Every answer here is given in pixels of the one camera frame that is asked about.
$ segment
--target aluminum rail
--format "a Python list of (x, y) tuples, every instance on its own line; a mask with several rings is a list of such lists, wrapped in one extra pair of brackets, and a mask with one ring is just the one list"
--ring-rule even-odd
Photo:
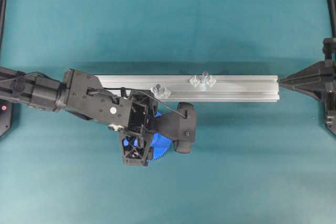
[(97, 75), (105, 88), (152, 90), (162, 101), (276, 102), (278, 76)]

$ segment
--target teal mat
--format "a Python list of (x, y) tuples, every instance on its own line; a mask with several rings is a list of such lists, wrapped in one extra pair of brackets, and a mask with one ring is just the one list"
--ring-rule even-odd
[[(278, 74), (323, 59), (326, 0), (7, 0), (0, 64), (92, 74)], [(330, 223), (322, 106), (196, 103), (190, 155), (122, 165), (117, 134), (17, 106), (0, 141), (0, 223)]]

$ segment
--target blue gear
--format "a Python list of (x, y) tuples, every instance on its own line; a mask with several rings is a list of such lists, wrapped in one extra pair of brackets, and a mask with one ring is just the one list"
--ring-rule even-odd
[(151, 147), (154, 148), (154, 154), (152, 160), (157, 160), (158, 158), (162, 157), (168, 151), (171, 144), (172, 141), (169, 138), (159, 133), (155, 133), (151, 144)]

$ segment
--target black clamp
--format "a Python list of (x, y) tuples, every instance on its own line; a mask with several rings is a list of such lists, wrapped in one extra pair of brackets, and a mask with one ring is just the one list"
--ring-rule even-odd
[(336, 38), (323, 40), (324, 61), (319, 61), (297, 73), (281, 79), (286, 89), (306, 94), (324, 103), (324, 122), (336, 135), (336, 66), (332, 55), (336, 53)]

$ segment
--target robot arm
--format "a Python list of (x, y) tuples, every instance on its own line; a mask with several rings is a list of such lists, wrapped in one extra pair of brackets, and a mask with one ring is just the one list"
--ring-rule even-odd
[(195, 141), (196, 112), (189, 103), (155, 117), (158, 100), (150, 90), (132, 90), (121, 97), (104, 89), (96, 76), (68, 70), (62, 82), (40, 72), (23, 73), (0, 68), (0, 99), (42, 111), (61, 109), (84, 120), (105, 124), (119, 134), (123, 162), (148, 164), (155, 133), (171, 139), (175, 151), (189, 153)]

